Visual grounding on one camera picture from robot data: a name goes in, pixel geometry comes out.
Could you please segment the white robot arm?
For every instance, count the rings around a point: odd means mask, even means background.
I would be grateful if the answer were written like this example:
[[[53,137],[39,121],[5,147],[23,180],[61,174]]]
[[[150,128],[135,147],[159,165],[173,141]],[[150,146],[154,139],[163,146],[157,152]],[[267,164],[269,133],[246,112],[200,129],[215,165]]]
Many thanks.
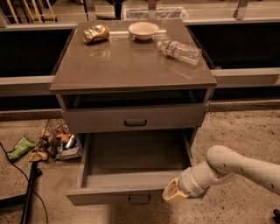
[[[241,175],[280,195],[280,165],[244,157],[228,147],[215,145],[208,149],[206,160],[188,167],[163,191],[163,199],[180,203],[201,196],[210,186],[232,181]]]

